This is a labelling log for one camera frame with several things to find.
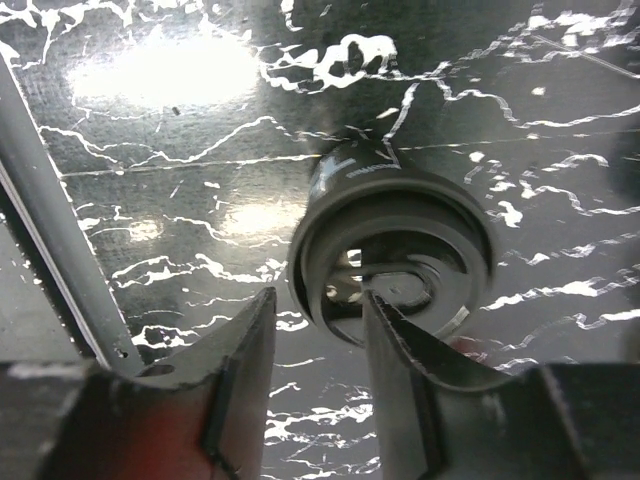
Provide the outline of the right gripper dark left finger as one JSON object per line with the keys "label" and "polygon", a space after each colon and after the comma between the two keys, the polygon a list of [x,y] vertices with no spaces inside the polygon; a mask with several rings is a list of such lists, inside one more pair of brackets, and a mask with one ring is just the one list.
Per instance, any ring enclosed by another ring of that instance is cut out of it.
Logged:
{"label": "right gripper dark left finger", "polygon": [[5,479],[256,479],[277,296],[136,376],[93,361],[1,366]]}

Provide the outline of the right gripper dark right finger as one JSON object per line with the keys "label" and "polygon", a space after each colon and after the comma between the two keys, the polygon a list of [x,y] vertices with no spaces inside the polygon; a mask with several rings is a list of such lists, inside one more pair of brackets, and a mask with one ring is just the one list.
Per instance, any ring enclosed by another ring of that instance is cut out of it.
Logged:
{"label": "right gripper dark right finger", "polygon": [[363,304],[387,479],[635,479],[639,368],[550,363],[511,376],[409,322],[378,293]]}

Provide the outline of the black cup lid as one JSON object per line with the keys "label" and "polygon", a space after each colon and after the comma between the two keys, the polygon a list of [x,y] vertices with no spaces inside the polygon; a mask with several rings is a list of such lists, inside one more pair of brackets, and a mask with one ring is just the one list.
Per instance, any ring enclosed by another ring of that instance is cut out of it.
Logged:
{"label": "black cup lid", "polygon": [[366,291],[445,340],[478,308],[496,263],[488,216],[459,185],[433,174],[374,174],[310,194],[287,280],[307,320],[360,347]]}

